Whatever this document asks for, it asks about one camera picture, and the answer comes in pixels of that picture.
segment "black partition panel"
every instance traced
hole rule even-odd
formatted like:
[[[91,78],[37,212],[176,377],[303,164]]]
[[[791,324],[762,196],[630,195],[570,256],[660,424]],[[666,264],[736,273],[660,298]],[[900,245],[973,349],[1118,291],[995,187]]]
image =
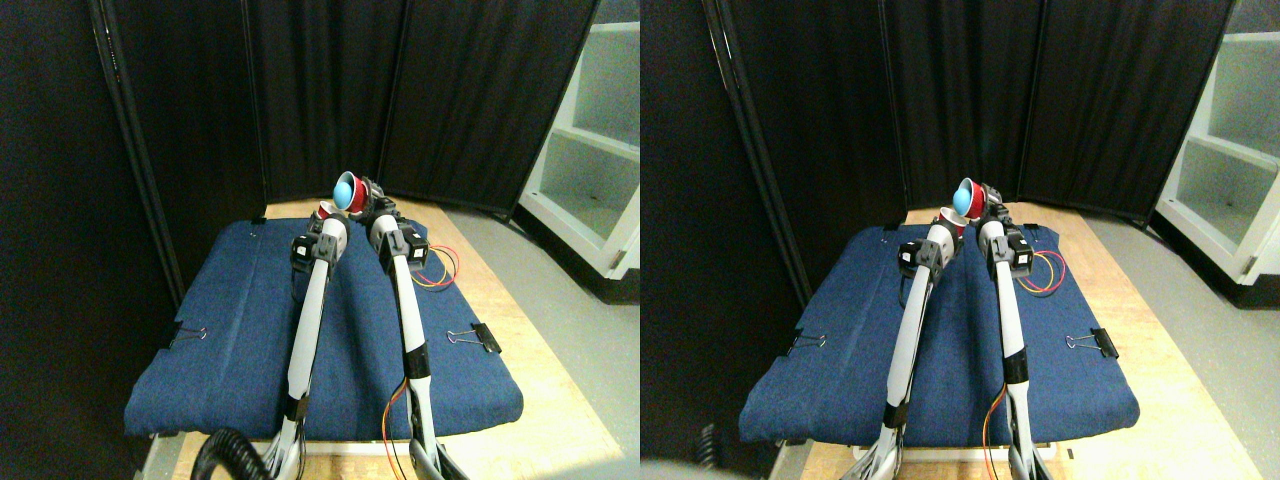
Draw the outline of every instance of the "black partition panel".
[[[966,177],[1014,200],[1041,3],[884,5],[908,205],[947,205]]]
[[[728,6],[812,292],[849,238],[906,215],[879,12],[872,1]]]
[[[640,456],[692,461],[716,424],[721,463],[767,475],[739,442],[746,394],[790,342],[800,303],[773,239],[696,1],[643,4],[645,275]]]
[[[1020,197],[1146,220],[1230,1],[1047,3]]]
[[[594,6],[589,0],[411,3],[383,187],[509,214]]]
[[[0,6],[0,477],[131,479],[124,404],[174,307],[87,3]]]
[[[242,5],[113,0],[114,61],[189,285],[223,227],[262,214]]]
[[[346,170],[376,175],[404,4],[248,3],[268,201],[328,197]]]

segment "yellow wire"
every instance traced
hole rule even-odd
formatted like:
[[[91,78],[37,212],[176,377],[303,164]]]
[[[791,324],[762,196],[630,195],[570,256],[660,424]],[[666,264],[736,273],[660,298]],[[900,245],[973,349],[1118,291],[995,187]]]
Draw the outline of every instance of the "yellow wire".
[[[1044,285],[1044,288],[1032,288],[1032,285],[1029,285],[1027,282],[1024,282],[1025,279],[1021,278],[1018,279],[1018,284],[1023,285],[1023,288],[1025,288],[1028,292],[1044,293],[1048,292],[1048,287],[1053,285],[1053,262],[1048,261],[1048,257],[1044,256],[1044,253],[1036,253],[1036,256],[1041,257],[1041,260],[1044,260],[1044,262],[1048,264],[1048,285]]]
[[[444,255],[444,253],[440,253],[440,250],[439,250],[439,248],[435,248],[435,247],[430,247],[430,250],[431,250],[433,252],[435,252],[436,255]],[[443,261],[440,262],[440,270],[444,270],[444,271],[443,271],[443,273],[440,274],[440,280],[439,280],[439,282],[435,282],[435,283],[433,283],[433,284],[426,284],[426,283],[422,283],[422,282],[421,282],[421,280],[419,280],[419,279],[417,279],[417,276],[415,276],[413,274],[410,274],[410,275],[408,275],[408,278],[413,279],[413,283],[416,283],[416,284],[419,284],[419,285],[422,285],[424,288],[431,288],[431,287],[439,287],[439,285],[440,285],[442,283],[444,283],[444,280],[445,280],[445,279],[448,279],[448,278],[449,278],[449,269],[445,269],[445,268],[444,268],[444,262],[443,262]]]

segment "gray floor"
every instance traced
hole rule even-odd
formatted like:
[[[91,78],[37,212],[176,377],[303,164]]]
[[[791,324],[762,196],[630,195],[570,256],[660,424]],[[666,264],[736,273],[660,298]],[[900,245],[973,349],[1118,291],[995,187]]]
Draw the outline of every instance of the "gray floor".
[[[1084,218],[1174,338],[1258,471],[1280,479],[1280,311],[1238,310],[1161,242],[1110,216]]]
[[[602,303],[515,223],[474,210],[445,211],[564,364],[622,453],[639,458],[640,307]]]

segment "white cabinet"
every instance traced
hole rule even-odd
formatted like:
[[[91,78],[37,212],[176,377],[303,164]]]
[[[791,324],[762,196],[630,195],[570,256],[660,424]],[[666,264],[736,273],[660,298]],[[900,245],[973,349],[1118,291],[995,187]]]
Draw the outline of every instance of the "white cabinet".
[[[520,205],[602,276],[640,268],[640,23],[591,26]]]
[[[1280,32],[1222,38],[1156,210],[1235,283],[1280,274]]]

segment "red wire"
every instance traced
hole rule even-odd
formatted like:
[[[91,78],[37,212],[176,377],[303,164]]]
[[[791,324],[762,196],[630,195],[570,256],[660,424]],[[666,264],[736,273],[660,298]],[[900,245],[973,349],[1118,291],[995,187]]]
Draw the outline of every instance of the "red wire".
[[[452,262],[453,262],[453,275],[451,275],[449,279],[445,280],[445,282],[435,283],[433,280],[429,280],[426,278],[426,275],[422,275],[421,270],[416,271],[415,274],[417,274],[417,278],[420,280],[422,280],[422,283],[426,283],[430,287],[445,287],[445,285],[452,284],[453,280],[456,280],[458,278],[458,271],[462,270],[462,261],[458,260],[458,252],[453,251],[453,248],[449,248],[448,246],[443,246],[443,244],[434,244],[434,246],[431,246],[431,250],[435,250],[435,248],[447,250],[447,251],[449,251],[449,253],[452,253],[452,255],[449,255],[449,260],[452,260]],[[443,262],[440,264],[440,268],[444,268]]]
[[[1032,282],[1030,276],[1024,278],[1023,282],[1027,282],[1027,284],[1032,285],[1036,289],[1043,291],[1041,293],[1048,293],[1048,292],[1056,291],[1059,287],[1062,287],[1062,282],[1066,282],[1066,259],[1062,259],[1061,255],[1059,255],[1057,252],[1055,252],[1052,250],[1041,250],[1041,251],[1037,251],[1034,253],[1048,253],[1048,255],[1056,256],[1057,260],[1062,264],[1062,276],[1060,276],[1057,279],[1056,284],[1053,283],[1053,279],[1050,278],[1048,279],[1048,284],[1044,285],[1044,287],[1037,285],[1034,282]]]

